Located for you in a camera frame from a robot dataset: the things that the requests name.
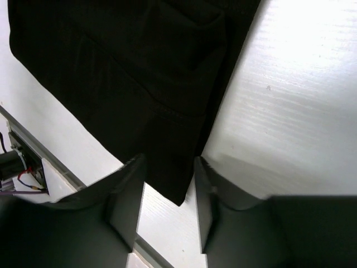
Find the black skirt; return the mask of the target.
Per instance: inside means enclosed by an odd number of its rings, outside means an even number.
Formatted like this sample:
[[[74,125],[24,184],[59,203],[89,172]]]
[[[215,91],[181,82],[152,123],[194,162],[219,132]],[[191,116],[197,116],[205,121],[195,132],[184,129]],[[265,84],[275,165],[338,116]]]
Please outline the black skirt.
[[[181,205],[259,1],[9,1],[13,56]]]

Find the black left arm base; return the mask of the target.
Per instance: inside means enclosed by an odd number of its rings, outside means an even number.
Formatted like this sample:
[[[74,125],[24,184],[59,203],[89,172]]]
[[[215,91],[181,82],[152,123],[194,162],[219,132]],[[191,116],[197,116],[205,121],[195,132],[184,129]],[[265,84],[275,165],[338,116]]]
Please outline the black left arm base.
[[[9,131],[11,149],[6,150],[1,135],[1,195],[48,194],[44,167],[37,153],[17,134]]]

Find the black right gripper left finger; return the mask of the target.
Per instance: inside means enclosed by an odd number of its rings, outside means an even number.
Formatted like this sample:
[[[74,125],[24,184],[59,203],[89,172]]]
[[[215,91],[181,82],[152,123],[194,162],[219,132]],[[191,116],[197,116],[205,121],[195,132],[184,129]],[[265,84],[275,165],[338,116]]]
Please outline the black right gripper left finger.
[[[55,203],[1,198],[2,267],[126,267],[147,163],[119,170]]]

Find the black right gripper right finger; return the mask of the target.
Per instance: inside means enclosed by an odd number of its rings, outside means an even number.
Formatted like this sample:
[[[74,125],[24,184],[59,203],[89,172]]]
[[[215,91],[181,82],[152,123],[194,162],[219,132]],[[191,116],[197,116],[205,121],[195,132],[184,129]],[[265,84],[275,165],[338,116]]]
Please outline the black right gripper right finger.
[[[356,197],[259,199],[194,161],[201,250],[208,267],[355,267]]]

